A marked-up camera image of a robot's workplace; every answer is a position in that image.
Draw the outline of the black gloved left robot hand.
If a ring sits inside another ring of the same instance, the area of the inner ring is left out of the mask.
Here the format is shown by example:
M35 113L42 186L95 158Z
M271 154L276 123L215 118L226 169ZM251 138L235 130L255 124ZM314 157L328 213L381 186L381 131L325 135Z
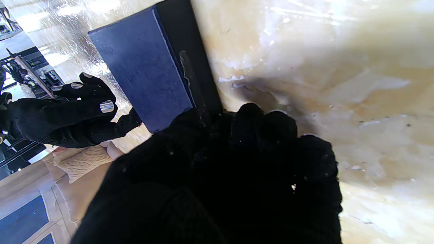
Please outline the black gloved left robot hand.
M72 244L341 244L332 145L247 103L195 109L113 161Z

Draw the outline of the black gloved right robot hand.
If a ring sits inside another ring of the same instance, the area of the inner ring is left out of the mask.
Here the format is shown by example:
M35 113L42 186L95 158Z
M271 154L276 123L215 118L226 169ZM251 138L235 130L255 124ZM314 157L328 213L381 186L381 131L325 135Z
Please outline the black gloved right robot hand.
M1 141L9 136L64 148L87 148L125 137L142 124L134 109L113 122L118 107L102 79L81 73L79 82L53 86L56 99L1 95Z

